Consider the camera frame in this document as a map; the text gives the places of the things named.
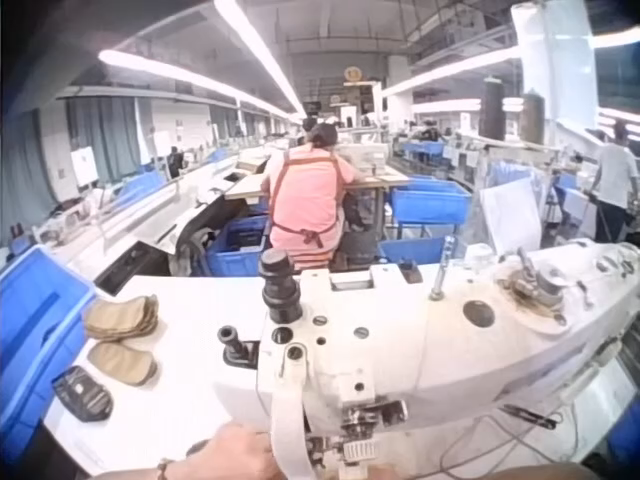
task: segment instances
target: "black pants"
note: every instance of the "black pants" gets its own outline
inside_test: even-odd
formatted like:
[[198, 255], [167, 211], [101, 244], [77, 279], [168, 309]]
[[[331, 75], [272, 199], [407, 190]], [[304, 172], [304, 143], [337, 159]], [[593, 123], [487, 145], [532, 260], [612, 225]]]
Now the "black pants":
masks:
[[596, 212], [596, 243], [615, 243], [620, 237], [627, 215], [626, 209], [598, 202]]

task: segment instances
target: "pink shirt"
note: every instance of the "pink shirt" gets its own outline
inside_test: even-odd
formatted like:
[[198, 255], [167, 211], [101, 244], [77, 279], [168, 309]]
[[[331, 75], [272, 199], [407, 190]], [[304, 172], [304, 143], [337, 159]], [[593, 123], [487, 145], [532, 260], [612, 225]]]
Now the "pink shirt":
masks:
[[[286, 250], [292, 256], [307, 252], [335, 250], [342, 235], [342, 209], [336, 211], [336, 170], [330, 162], [296, 165], [295, 160], [329, 158], [330, 153], [323, 149], [312, 148], [309, 144], [289, 150], [289, 158], [294, 160], [287, 170], [275, 203], [275, 223], [293, 230], [311, 230], [320, 232], [332, 225], [326, 233], [320, 235], [321, 249], [315, 242], [304, 243], [304, 237], [285, 232], [277, 227], [271, 230], [270, 240], [275, 248]], [[358, 172], [344, 159], [334, 155], [343, 183], [352, 183]], [[273, 201], [274, 188], [282, 167], [284, 156], [272, 157], [265, 169], [269, 182], [270, 201]]]

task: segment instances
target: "dark hair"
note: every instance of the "dark hair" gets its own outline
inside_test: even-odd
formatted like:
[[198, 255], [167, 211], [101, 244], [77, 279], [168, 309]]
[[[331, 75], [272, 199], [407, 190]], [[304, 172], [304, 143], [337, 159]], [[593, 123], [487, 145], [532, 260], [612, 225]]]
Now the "dark hair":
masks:
[[627, 124], [622, 120], [616, 120], [613, 124], [613, 136], [619, 142], [627, 139]]
[[313, 148], [333, 147], [338, 143], [338, 130], [329, 123], [319, 123], [309, 133]]
[[316, 117], [307, 117], [302, 121], [302, 129], [309, 133], [313, 127], [318, 123]]

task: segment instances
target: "woman in pink shirt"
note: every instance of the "woman in pink shirt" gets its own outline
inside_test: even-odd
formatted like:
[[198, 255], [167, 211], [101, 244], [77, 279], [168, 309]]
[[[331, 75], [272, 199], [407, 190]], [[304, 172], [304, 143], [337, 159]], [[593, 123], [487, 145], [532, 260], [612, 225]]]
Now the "woman in pink shirt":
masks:
[[269, 160], [262, 189], [269, 194], [271, 244], [296, 268], [328, 266], [342, 236], [344, 185], [359, 172], [333, 153], [338, 132], [321, 123], [308, 142]]

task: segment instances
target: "woman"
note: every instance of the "woman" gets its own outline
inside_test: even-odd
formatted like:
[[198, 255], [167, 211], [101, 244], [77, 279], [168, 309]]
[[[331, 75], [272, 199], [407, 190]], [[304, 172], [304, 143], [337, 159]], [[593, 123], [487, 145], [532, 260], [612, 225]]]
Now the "woman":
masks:
[[333, 125], [318, 124], [307, 143], [271, 159], [265, 171], [271, 244], [299, 270], [328, 266], [342, 236], [344, 185], [360, 177], [332, 152], [337, 141]]

